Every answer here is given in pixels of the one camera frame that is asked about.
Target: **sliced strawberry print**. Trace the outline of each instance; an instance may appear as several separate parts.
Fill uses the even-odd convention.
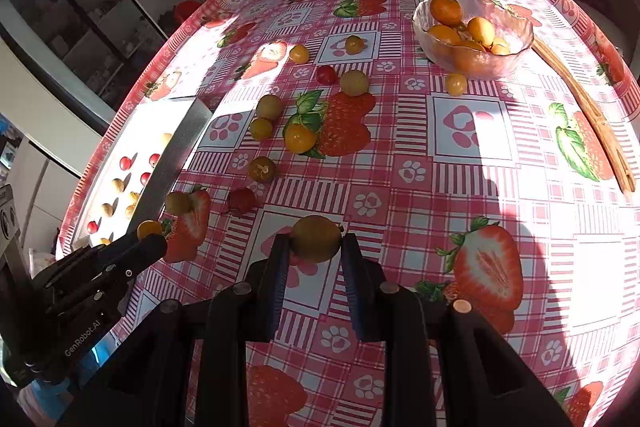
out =
[[[272,60],[254,60],[249,67],[244,70],[244,73],[240,78],[246,80],[253,76],[257,76],[262,73],[266,73],[267,71],[274,70],[278,67],[277,62],[273,62]]]
[[[181,261],[193,261],[198,255],[198,245],[187,230],[184,221],[175,219],[163,222],[166,238],[166,253],[162,258],[165,263],[180,263]]]
[[[515,324],[513,311],[501,310],[500,308],[485,304],[484,302],[471,297],[466,299],[470,302],[473,309],[479,312],[479,314],[481,314],[501,335],[505,335],[509,333],[509,331],[513,330],[513,325]]]
[[[287,55],[287,43],[283,41],[271,42],[258,52],[258,60],[278,62]]]
[[[177,220],[183,220],[191,241],[199,247],[207,236],[211,199],[206,190],[196,190],[189,194],[189,198],[193,205],[193,210],[178,217]]]
[[[591,382],[571,397],[566,407],[566,415],[574,427],[582,427],[589,411],[598,401],[603,390],[602,382]]]
[[[455,248],[436,251],[447,257],[446,270],[453,269],[460,292],[488,306],[515,310],[522,301],[524,282],[518,247],[509,232],[480,216],[471,222],[469,232],[453,233],[450,239]]]

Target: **table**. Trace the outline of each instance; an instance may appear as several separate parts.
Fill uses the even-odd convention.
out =
[[[593,425],[638,357],[638,195],[620,193],[569,90],[537,55],[530,52],[512,77],[471,79],[468,92],[452,98],[443,70],[422,54],[412,31],[421,0],[357,0],[352,17],[335,16],[340,8],[344,14],[344,1],[204,3],[145,70],[100,142],[65,217],[63,248],[69,249],[74,219],[114,137],[133,108],[146,103],[143,86],[165,70],[180,70],[170,96],[197,93],[214,110],[176,183],[178,190],[196,183],[207,189],[209,228],[195,261],[161,261],[140,275],[114,330],[121,339],[162,299],[195,302],[241,280],[248,264],[270,251],[275,233],[301,216],[323,214],[356,233],[388,279],[436,297],[446,282],[466,291],[462,282],[469,277],[455,264],[446,273],[447,257],[439,253],[465,241],[467,251],[497,253],[494,266],[508,271],[497,279],[508,291],[497,298],[489,285],[470,299],[572,411],[574,425]],[[638,178],[640,89],[599,29],[572,0],[498,1],[532,21],[598,102]],[[343,51],[351,34],[367,40],[359,55]],[[275,41],[304,44],[309,63],[282,58],[265,67],[263,61],[262,73],[245,74],[254,54]],[[338,73],[365,71],[375,100],[359,117],[370,142],[352,123],[361,150],[324,160],[292,155],[281,135],[297,97],[322,87],[314,78],[322,64]],[[337,91],[323,88],[319,101]],[[285,101],[286,113],[274,139],[256,142],[247,128],[268,92]],[[561,153],[558,136],[570,137],[573,152]],[[246,177],[247,163],[259,155],[278,166],[271,184]],[[260,208],[242,218],[222,215],[229,190],[244,186]],[[502,246],[491,247],[492,240]],[[384,349],[355,340],[343,283],[339,257],[290,266],[275,341],[247,348],[250,389],[283,386],[306,397],[298,410],[280,410],[274,425],[379,425]],[[444,418],[433,360],[437,414]],[[192,372],[191,411],[195,382]],[[271,399],[284,407],[281,394]],[[577,410],[578,402],[588,405]]]

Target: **strawberry leaf print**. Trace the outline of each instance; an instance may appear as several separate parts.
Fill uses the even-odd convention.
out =
[[[320,99],[322,89],[316,89],[313,91],[307,91],[301,94],[296,100],[296,107],[298,108],[298,114],[305,114],[316,107],[316,103]]]
[[[322,116],[316,112],[307,112],[302,115],[302,125],[313,132],[319,132],[322,126]]]
[[[308,158],[317,158],[319,160],[324,160],[326,158],[326,156],[324,156],[324,154],[322,154],[318,150],[317,145],[314,145],[313,147],[311,147],[311,149],[309,149],[307,152],[303,152],[302,154],[300,154],[300,156],[307,156]]]
[[[430,281],[420,281],[415,283],[414,289],[430,302],[446,301],[444,288],[447,283],[434,283]]]
[[[459,247],[465,242],[465,234],[463,233],[452,233],[449,238],[454,245]]]
[[[336,17],[355,17],[358,13],[358,2],[356,0],[344,0],[334,11]]]
[[[564,110],[564,105],[561,103],[552,103],[549,106],[549,115],[554,120],[554,124],[558,127],[568,127],[569,126],[569,118],[566,115],[566,111]]]
[[[451,270],[453,270],[453,263],[455,263],[456,261],[457,254],[458,248],[455,248],[449,255],[447,255],[447,260],[444,264],[444,273],[449,273]]]
[[[469,230],[471,232],[475,232],[476,230],[482,229],[482,227],[486,227],[489,224],[489,218],[484,216],[475,217],[471,221],[471,225],[469,226]]]
[[[558,402],[560,407],[562,407],[562,404],[564,404],[564,401],[566,400],[566,396],[569,394],[570,390],[571,390],[571,386],[565,387],[564,389],[560,389],[560,391],[556,391],[554,393],[554,398],[556,399],[556,402]]]
[[[289,127],[289,125],[291,125],[292,123],[302,123],[302,115],[294,114],[289,118],[289,120],[287,120],[287,123],[282,129],[282,139],[284,139],[284,134],[287,132],[287,127]]]
[[[591,170],[584,143],[578,133],[572,129],[556,127],[556,142],[562,156],[574,171],[595,182],[600,181]]]

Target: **yellow cherry tomato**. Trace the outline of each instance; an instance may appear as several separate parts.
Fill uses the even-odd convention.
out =
[[[318,135],[300,123],[291,123],[284,132],[284,147],[295,154],[307,152],[316,144]]]
[[[309,61],[309,50],[298,44],[292,47],[289,58],[296,64],[306,64]]]
[[[266,118],[256,118],[249,126],[249,132],[251,133],[251,138],[261,142],[271,137],[273,124]]]
[[[138,239],[142,241],[147,235],[157,233],[162,235],[162,225],[157,221],[143,221],[138,225]]]
[[[444,86],[451,96],[460,96],[466,92],[466,76],[458,73],[449,73],[445,78]]]

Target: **screw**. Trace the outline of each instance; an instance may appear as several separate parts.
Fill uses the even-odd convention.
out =
[[[165,314],[173,313],[178,309],[180,302],[175,299],[167,299],[160,303],[160,311]]]
[[[244,281],[234,284],[234,293],[236,295],[247,295],[247,293],[251,293],[251,285]]]
[[[385,281],[380,283],[380,291],[382,293],[386,293],[388,295],[392,295],[394,293],[398,293],[400,291],[400,286],[397,283],[391,281]]]

